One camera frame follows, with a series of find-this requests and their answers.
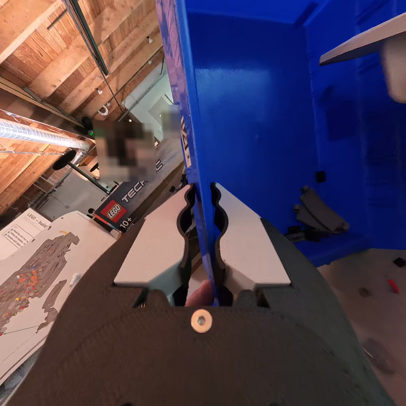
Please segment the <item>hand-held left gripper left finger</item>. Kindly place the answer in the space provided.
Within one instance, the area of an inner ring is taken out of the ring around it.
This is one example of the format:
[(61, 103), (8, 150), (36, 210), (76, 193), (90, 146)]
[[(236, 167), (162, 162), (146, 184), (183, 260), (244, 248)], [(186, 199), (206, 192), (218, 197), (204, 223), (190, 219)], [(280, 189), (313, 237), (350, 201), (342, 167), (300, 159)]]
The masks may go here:
[(171, 305), (185, 305), (191, 277), (186, 231), (192, 224), (195, 194), (195, 185), (186, 185), (145, 217), (115, 285), (158, 289)]

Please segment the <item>blue bin with square tag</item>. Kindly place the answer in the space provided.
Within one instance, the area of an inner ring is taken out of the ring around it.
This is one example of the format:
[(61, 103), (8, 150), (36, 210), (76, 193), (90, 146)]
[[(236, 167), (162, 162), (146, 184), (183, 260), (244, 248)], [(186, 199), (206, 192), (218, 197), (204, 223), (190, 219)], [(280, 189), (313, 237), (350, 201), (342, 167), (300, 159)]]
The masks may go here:
[(388, 95), (379, 51), (319, 66), (405, 13), (405, 1), (155, 4), (211, 282), (213, 182), (282, 234), (297, 223), (302, 187), (315, 188), (350, 225), (332, 242), (304, 243), (316, 266), (361, 248), (405, 251), (405, 104)]

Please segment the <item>instruction booklet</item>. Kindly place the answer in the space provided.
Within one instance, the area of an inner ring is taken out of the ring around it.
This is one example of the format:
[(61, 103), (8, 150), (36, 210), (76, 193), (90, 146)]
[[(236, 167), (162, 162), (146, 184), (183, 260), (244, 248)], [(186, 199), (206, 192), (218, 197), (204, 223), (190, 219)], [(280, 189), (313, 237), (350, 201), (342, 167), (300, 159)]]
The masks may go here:
[(1, 384), (44, 344), (74, 280), (116, 240), (74, 211), (1, 260)]

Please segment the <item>silver ventilation duct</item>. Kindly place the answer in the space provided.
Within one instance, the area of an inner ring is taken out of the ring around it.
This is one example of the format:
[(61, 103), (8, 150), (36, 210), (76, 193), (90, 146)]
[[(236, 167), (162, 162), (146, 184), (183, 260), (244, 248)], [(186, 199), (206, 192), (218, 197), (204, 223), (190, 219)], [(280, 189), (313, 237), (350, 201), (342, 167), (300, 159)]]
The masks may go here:
[(0, 137), (71, 148), (85, 155), (91, 148), (91, 145), (87, 141), (58, 135), (5, 119), (0, 120)]

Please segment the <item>black lego beam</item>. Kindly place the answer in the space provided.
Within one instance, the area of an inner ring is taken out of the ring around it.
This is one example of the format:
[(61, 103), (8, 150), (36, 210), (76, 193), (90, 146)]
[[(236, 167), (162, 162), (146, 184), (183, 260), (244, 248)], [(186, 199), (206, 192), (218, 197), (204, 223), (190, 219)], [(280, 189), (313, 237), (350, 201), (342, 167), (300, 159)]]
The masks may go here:
[(301, 226), (290, 226), (285, 233), (286, 238), (291, 242), (300, 241), (313, 241), (318, 242), (321, 240), (321, 232), (315, 228), (306, 226), (302, 228)]

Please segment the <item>lego set box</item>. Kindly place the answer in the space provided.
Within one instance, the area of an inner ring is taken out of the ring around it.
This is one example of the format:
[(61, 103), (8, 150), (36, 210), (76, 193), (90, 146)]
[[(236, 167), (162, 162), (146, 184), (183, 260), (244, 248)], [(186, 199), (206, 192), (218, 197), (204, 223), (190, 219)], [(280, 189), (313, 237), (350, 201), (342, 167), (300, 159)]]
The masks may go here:
[(95, 217), (120, 232), (140, 219), (147, 208), (163, 191), (180, 184), (184, 169), (184, 153), (179, 139), (163, 140), (155, 149), (156, 175), (149, 181), (121, 183), (96, 209)]

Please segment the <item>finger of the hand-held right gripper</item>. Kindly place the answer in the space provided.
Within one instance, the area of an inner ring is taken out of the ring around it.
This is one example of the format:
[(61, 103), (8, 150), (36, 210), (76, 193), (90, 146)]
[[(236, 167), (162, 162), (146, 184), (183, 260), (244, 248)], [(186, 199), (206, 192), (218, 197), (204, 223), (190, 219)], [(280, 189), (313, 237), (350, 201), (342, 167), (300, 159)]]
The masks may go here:
[(378, 52), (387, 39), (403, 34), (405, 31), (406, 14), (403, 13), (355, 35), (324, 53), (319, 59), (319, 66), (344, 62)]
[(395, 102), (406, 102), (405, 41), (386, 41), (380, 54), (389, 96)]

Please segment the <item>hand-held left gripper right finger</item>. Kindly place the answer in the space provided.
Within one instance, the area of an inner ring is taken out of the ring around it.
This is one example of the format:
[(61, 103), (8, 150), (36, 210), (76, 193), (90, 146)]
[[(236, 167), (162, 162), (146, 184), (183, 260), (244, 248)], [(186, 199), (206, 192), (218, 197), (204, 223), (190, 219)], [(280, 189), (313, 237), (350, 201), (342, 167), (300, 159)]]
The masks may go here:
[(210, 185), (214, 224), (214, 281), (219, 301), (244, 290), (287, 287), (291, 280), (260, 216), (217, 182)]

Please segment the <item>black floor lamp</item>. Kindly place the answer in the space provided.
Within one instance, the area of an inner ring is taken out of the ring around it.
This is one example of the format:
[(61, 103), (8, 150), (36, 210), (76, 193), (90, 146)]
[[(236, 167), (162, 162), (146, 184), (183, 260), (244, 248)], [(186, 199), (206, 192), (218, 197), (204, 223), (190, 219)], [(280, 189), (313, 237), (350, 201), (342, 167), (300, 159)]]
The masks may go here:
[(61, 170), (65, 166), (70, 166), (78, 174), (80, 174), (82, 177), (84, 177), (85, 179), (90, 181), (94, 186), (96, 186), (97, 188), (102, 190), (104, 193), (109, 195), (110, 191), (108, 189), (106, 189), (105, 187), (100, 185), (96, 180), (94, 180), (92, 177), (87, 175), (83, 170), (81, 170), (77, 167), (76, 164), (79, 163), (79, 161), (83, 157), (85, 157), (84, 151), (79, 150), (79, 152), (77, 152), (76, 150), (70, 150), (70, 151), (66, 152), (65, 154), (61, 155), (58, 158), (58, 160), (55, 161), (55, 163), (52, 166), (52, 169), (56, 171), (56, 170)]

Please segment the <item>black ceiling rail fixture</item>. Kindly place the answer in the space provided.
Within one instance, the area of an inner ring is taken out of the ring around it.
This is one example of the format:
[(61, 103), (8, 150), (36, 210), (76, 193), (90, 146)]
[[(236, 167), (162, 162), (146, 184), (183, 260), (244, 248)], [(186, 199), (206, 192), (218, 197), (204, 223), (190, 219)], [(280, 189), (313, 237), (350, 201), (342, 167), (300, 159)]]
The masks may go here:
[(63, 0), (66, 10), (72, 17), (76, 28), (78, 29), (80, 36), (82, 37), (91, 57), (93, 58), (96, 66), (98, 67), (102, 78), (105, 79), (109, 73), (104, 59), (101, 56), (98, 45), (95, 42), (93, 34), (89, 28), (89, 25), (84, 17), (82, 9), (76, 0)]

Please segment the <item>scattered loose lego pieces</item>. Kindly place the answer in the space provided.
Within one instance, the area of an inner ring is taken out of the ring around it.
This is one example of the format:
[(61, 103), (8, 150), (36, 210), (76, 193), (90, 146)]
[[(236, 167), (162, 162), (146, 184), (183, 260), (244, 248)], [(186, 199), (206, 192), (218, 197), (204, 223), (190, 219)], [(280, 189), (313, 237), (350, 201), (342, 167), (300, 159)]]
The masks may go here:
[(363, 350), (381, 373), (405, 377), (405, 288), (382, 268), (368, 271), (358, 289), (365, 307)]

